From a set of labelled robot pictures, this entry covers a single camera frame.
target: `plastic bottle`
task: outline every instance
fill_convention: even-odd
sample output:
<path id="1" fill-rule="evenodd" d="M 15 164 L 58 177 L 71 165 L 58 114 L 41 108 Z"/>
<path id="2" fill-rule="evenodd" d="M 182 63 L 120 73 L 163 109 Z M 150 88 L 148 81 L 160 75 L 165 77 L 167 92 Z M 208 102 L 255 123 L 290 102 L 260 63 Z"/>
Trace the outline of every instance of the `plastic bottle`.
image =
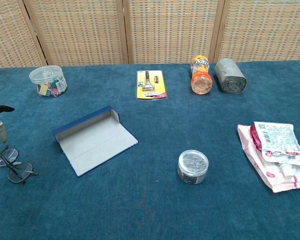
<path id="1" fill-rule="evenodd" d="M 203 55 L 195 56 L 191 63 L 192 79 L 191 88 L 199 95 L 208 93 L 213 85 L 211 76 L 208 74 L 209 61 Z"/>

